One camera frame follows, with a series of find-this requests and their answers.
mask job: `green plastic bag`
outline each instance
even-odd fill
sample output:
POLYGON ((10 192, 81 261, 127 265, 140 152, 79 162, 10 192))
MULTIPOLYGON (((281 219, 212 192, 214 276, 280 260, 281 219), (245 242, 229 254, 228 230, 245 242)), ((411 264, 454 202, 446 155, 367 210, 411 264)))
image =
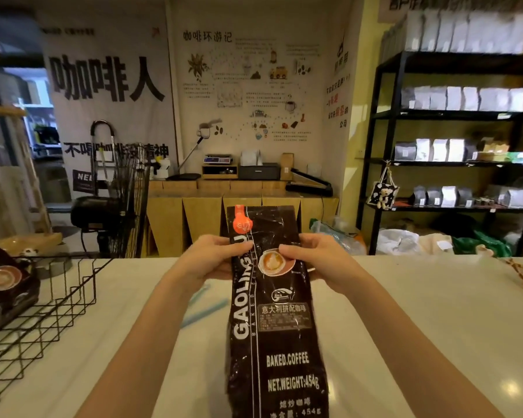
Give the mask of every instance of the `green plastic bag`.
POLYGON ((458 255, 474 255, 478 245, 484 245, 494 252, 496 258, 510 257, 511 248, 505 242, 488 236, 479 230, 473 230, 476 239, 470 237, 453 237, 453 252, 458 255))

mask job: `person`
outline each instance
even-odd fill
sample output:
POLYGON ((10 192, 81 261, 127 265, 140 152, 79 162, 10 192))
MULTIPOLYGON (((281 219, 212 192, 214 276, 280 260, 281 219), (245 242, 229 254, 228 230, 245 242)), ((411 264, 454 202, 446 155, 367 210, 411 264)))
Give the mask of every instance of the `person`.
MULTIPOLYGON (((311 278, 349 299, 417 418, 503 416, 331 236, 300 241, 279 251, 311 264, 311 278)), ((206 279, 231 279, 230 258, 251 248, 251 241, 199 238, 161 278, 76 418, 151 417, 188 301, 206 279)))

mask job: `white table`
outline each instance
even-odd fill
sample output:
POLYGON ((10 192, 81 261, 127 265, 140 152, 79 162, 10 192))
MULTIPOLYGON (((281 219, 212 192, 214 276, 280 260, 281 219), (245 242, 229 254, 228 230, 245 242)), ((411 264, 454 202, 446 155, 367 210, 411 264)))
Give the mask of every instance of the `white table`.
MULTIPOLYGON (((79 317, 0 403, 0 418, 70 418, 175 259, 114 260, 97 275, 97 303, 79 317)), ((523 417, 523 284, 477 256, 359 257, 420 329, 508 417, 523 417)), ((212 281, 192 309, 230 298, 212 281)), ((313 283, 332 417, 412 417, 355 310, 313 283)), ((229 308, 181 331, 154 416, 225 417, 229 308)))

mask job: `wire basket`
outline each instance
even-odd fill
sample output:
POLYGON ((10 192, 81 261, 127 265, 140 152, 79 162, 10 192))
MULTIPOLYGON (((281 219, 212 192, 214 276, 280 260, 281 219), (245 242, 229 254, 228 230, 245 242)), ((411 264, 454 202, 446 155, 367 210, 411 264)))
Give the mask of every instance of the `wire basket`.
POLYGON ((0 329, 0 401, 27 367, 96 302, 95 276, 111 260, 33 257, 39 301, 0 329))

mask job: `orange tag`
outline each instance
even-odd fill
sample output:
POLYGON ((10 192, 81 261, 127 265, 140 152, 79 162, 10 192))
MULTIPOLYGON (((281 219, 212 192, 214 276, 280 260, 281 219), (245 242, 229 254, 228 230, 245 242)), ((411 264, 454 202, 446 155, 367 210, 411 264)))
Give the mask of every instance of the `orange tag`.
POLYGON ((253 225, 253 221, 244 214, 244 205, 235 205, 234 221, 232 222, 234 231, 239 235, 245 235, 252 230, 253 225))

